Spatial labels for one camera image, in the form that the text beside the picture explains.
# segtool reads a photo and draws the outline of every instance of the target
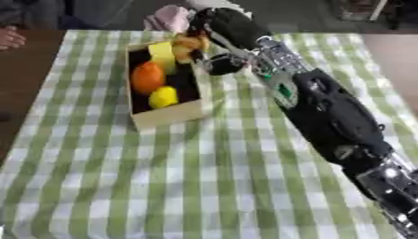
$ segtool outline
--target lemon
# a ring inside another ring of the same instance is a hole
[[[160,87],[149,96],[149,105],[153,108],[164,108],[174,104],[178,104],[178,97],[177,91],[171,86]]]

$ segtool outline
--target white object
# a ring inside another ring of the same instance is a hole
[[[387,0],[380,0],[379,3],[377,4],[376,8],[374,8],[373,13],[370,16],[370,20],[371,21],[376,21],[379,16],[381,15],[384,7],[387,4]]]

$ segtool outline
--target tablecloth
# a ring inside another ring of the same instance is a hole
[[[224,77],[198,70],[205,117],[137,132],[124,47],[166,37],[66,34],[0,174],[5,238],[397,236],[248,69]],[[276,38],[358,96],[386,125],[386,140],[418,159],[418,124],[360,35]]]

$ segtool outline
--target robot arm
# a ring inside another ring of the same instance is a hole
[[[406,238],[418,238],[418,171],[384,141],[384,126],[341,84],[311,68],[284,43],[244,14],[207,8],[196,14],[190,35],[206,34],[230,54],[208,61],[228,73],[233,58],[249,61],[253,73],[301,134],[327,161],[374,201]]]

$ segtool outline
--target person's hand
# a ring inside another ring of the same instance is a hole
[[[0,29],[0,50],[18,49],[26,42],[23,35],[18,34],[15,26]]]

